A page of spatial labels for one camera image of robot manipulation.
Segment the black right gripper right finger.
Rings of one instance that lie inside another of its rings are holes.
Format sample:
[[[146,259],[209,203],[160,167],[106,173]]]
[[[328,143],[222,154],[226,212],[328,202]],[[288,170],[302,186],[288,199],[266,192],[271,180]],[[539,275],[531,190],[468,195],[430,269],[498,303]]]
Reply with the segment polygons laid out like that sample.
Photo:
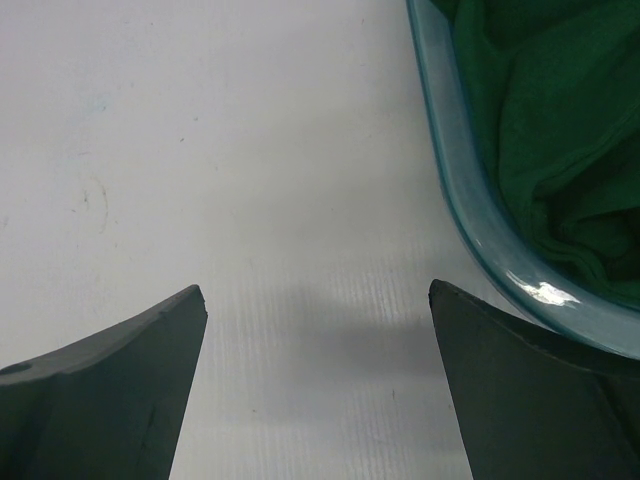
[[[638,478],[638,361],[445,281],[432,282],[429,303],[474,478]]]

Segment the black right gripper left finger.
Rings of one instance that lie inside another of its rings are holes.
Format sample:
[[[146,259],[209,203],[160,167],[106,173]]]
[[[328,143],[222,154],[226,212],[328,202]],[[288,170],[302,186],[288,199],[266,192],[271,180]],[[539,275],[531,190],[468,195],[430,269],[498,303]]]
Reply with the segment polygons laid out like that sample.
[[[191,285],[1,371],[4,479],[166,479],[207,325]]]

